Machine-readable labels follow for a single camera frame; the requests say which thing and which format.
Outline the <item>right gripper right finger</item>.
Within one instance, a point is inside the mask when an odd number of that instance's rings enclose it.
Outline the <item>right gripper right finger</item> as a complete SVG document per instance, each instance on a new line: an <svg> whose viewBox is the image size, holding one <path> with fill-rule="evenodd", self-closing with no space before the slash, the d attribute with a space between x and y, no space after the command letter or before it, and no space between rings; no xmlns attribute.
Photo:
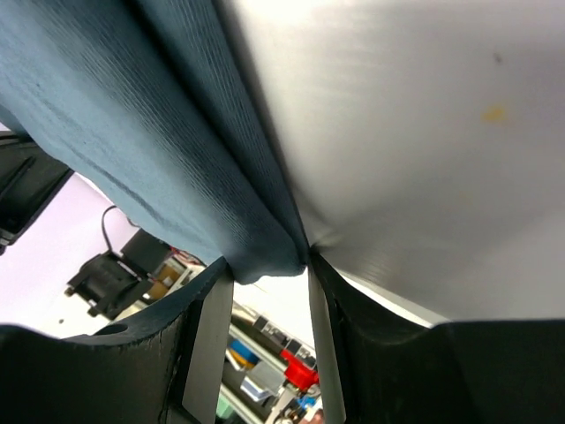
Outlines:
<svg viewBox="0 0 565 424"><path fill-rule="evenodd" d="M463 377L448 338L353 288L320 254L311 269L328 305L346 422L463 422Z"/></svg>

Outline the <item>blue-grey t shirt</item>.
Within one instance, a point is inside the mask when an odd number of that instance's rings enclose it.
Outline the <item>blue-grey t shirt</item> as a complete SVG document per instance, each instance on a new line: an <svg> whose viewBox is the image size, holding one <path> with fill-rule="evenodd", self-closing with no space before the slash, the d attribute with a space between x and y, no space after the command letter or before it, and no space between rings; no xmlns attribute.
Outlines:
<svg viewBox="0 0 565 424"><path fill-rule="evenodd" d="M308 244L210 1L4 1L1 119L241 284Z"/></svg>

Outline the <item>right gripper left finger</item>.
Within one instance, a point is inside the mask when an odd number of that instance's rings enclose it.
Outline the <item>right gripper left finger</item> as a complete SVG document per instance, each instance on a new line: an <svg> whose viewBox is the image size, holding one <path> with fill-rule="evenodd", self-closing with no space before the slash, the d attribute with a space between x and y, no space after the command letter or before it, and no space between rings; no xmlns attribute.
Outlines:
<svg viewBox="0 0 565 424"><path fill-rule="evenodd" d="M233 276L220 258L186 287L72 349L63 423L212 423L230 326Z"/></svg>

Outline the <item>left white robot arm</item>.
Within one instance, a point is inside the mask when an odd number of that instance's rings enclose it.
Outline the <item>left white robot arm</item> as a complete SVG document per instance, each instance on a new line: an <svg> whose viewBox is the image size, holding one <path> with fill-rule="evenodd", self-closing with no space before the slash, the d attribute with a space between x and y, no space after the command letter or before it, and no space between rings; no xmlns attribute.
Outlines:
<svg viewBox="0 0 565 424"><path fill-rule="evenodd" d="M73 171L29 137L1 133L1 252L13 246L55 199ZM106 251L86 261L67 283L67 296L89 302L87 313L115 319L153 286L171 247L139 229L118 253L101 219Z"/></svg>

